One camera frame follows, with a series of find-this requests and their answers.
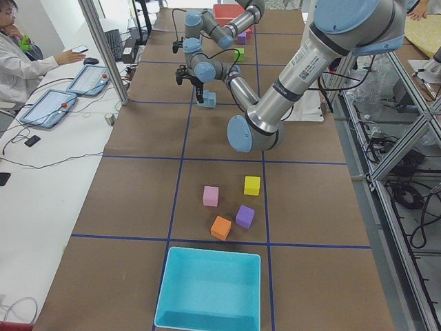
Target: hand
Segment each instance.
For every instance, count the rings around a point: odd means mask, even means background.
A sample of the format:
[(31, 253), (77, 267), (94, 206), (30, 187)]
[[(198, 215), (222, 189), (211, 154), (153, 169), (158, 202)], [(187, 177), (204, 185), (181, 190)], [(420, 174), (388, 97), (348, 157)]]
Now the hand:
[(414, 21), (419, 21), (421, 18), (427, 18), (427, 3), (421, 1), (407, 16)]
[(6, 32), (6, 34), (9, 37), (15, 37), (20, 40), (22, 40), (24, 37), (23, 33), (21, 33), (18, 27), (16, 27), (14, 24), (11, 24), (10, 26), (6, 26), (3, 30)]
[(69, 64), (78, 61), (82, 61), (85, 58), (83, 53), (73, 52), (72, 50), (67, 50), (61, 54), (54, 56), (55, 61), (61, 66), (62, 64)]

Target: purple cube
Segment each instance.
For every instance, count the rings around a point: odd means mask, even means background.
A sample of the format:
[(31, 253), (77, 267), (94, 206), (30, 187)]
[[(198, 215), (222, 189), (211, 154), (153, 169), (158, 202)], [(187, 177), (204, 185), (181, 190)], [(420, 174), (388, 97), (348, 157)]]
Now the purple cube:
[(237, 35), (237, 44), (238, 45), (247, 44), (247, 33), (245, 31)]
[(236, 223), (245, 229), (249, 229), (254, 218), (254, 209), (241, 205), (236, 215)]
[(203, 203), (209, 207), (217, 207), (219, 188), (217, 186), (204, 186)]

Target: person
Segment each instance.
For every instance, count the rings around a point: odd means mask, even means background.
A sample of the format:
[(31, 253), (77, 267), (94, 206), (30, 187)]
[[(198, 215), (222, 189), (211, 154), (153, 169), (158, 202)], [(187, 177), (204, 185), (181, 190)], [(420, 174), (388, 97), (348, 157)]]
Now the person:
[(441, 0), (408, 0), (407, 16), (414, 21), (426, 19), (427, 14), (440, 14)]
[(82, 53), (68, 50), (43, 58), (40, 48), (14, 25), (18, 9), (14, 0), (0, 0), (0, 101), (12, 102), (19, 109), (37, 88), (42, 76), (63, 64), (85, 58)]

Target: red object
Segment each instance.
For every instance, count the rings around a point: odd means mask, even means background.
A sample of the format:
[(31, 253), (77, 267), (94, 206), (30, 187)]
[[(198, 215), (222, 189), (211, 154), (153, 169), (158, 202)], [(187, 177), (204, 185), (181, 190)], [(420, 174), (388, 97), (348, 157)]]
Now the red object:
[(0, 321), (0, 331), (31, 331), (34, 324), (11, 323)]
[[(242, 14), (245, 11), (240, 5), (213, 5), (213, 14), (216, 21), (220, 26), (224, 26), (225, 24), (231, 22), (237, 16)], [(250, 31), (254, 31), (254, 26), (249, 27)]]

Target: block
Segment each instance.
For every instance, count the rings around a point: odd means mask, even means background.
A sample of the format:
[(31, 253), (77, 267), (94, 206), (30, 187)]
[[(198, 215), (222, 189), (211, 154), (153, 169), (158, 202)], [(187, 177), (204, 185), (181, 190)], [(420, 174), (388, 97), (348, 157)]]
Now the block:
[(260, 177), (245, 176), (243, 194), (258, 196), (260, 192)]
[[(236, 48), (239, 51), (239, 58), (237, 62), (243, 62), (245, 60), (245, 49), (244, 48)], [(234, 61), (237, 59), (237, 52), (234, 52)]]
[(209, 90), (204, 90), (202, 94), (204, 98), (203, 103), (198, 102), (199, 107), (205, 107), (205, 108), (215, 108), (216, 107), (216, 93), (210, 92)]
[(217, 186), (204, 186), (203, 203), (209, 207), (217, 207), (219, 200), (219, 188)]
[(232, 222), (224, 219), (223, 217), (217, 216), (214, 220), (211, 233), (213, 237), (220, 240), (227, 240), (229, 231), (232, 229)]
[(237, 35), (237, 44), (246, 45), (247, 44), (247, 33), (242, 32)]
[(254, 209), (246, 205), (240, 205), (239, 211), (236, 215), (236, 224), (245, 229), (249, 229), (254, 218)]

